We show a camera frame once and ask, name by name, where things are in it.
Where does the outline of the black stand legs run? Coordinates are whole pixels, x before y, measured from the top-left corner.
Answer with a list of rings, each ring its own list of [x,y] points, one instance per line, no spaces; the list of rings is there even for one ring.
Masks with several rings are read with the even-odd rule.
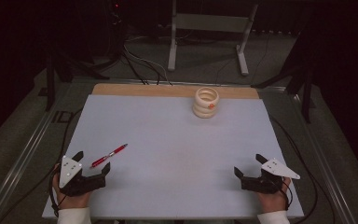
[[[74,67],[83,71],[86,75],[96,79],[107,80],[107,77],[100,75],[83,63],[73,59],[62,50],[55,47],[45,47],[46,52],[46,72],[47,72],[47,86],[46,96],[47,105],[46,110],[49,111],[55,103],[55,76],[63,82],[71,82],[74,75],[71,68]]]
[[[253,88],[264,89],[273,83],[290,77],[291,79],[285,87],[285,91],[288,94],[298,94],[300,89],[303,89],[301,115],[307,123],[310,123],[310,94],[313,80],[310,62],[313,55],[310,53],[309,46],[309,44],[298,38],[287,56],[280,73],[261,83],[252,84]]]

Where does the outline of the person's left hand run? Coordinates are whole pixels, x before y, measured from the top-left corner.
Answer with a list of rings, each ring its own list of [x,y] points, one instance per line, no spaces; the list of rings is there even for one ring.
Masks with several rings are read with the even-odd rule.
[[[75,209],[86,208],[89,206],[90,192],[87,192],[80,196],[69,197],[61,193],[59,188],[59,174],[55,174],[52,179],[52,187],[56,192],[57,205],[60,210],[63,209]]]

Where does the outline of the grey metal stand frame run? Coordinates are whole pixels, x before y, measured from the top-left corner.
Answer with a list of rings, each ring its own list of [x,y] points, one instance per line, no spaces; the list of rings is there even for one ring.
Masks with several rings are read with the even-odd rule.
[[[172,0],[172,28],[171,28],[171,46],[168,59],[168,70],[174,71],[176,65],[176,31],[196,30],[196,31],[215,31],[242,33],[242,40],[236,47],[237,58],[241,74],[246,76],[249,69],[245,59],[245,47],[251,33],[255,14],[258,9],[257,3],[251,4],[250,13],[247,17],[231,17],[220,15],[188,14],[177,12],[177,0]]]

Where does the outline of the person's right hand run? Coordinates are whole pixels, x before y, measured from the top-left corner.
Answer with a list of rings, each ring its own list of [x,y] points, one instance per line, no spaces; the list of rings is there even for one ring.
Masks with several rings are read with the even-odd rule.
[[[287,190],[291,184],[291,179],[285,177],[283,180],[282,188],[274,194],[263,194],[257,192],[257,198],[261,203],[262,211],[264,213],[286,211],[288,208],[289,200],[287,197]]]

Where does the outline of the aluminium frame rail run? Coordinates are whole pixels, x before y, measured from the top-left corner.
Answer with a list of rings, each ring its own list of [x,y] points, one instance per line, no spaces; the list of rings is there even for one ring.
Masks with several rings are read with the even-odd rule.
[[[358,160],[321,95],[311,100],[310,122],[297,95],[289,97],[342,224],[358,224]]]
[[[46,103],[31,91],[0,128],[0,216],[52,121]]]
[[[85,83],[92,86],[94,94],[124,94],[124,95],[189,95],[201,87],[216,88],[220,93],[240,88],[241,94],[249,94],[252,98],[254,91],[284,92],[285,87],[268,86],[266,88],[252,87],[245,84],[213,84],[182,81],[148,81],[135,79],[91,79],[75,78],[74,83]]]

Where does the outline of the cream ribbed pen holder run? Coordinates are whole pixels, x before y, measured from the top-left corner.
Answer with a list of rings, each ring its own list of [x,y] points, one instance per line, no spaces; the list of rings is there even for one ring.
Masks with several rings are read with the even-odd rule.
[[[216,114],[219,100],[220,96],[215,89],[200,88],[195,93],[193,113],[199,118],[209,119]]]

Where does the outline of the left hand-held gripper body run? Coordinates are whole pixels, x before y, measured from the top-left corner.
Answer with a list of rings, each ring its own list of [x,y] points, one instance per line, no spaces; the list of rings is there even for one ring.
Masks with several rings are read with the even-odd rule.
[[[106,181],[102,172],[92,176],[83,176],[82,172],[83,165],[79,161],[63,156],[59,178],[61,193],[74,197],[105,187]]]

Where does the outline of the red pen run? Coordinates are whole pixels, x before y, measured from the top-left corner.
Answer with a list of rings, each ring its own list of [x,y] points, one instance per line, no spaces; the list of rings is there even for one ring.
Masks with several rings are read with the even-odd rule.
[[[124,144],[116,149],[114,149],[112,152],[110,152],[109,154],[101,157],[100,159],[98,159],[97,161],[94,161],[90,168],[95,168],[97,167],[99,164],[103,163],[104,161],[108,160],[109,158],[113,157],[114,155],[118,154],[118,152],[120,152],[121,150],[123,150],[124,148],[126,148],[128,146],[128,144]]]

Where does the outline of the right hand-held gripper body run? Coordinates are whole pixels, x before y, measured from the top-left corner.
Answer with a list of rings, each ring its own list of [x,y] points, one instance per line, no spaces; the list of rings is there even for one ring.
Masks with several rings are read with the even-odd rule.
[[[271,159],[261,164],[260,177],[244,176],[241,179],[241,188],[264,194],[274,194],[282,188],[284,177],[299,179],[300,175],[277,159]]]

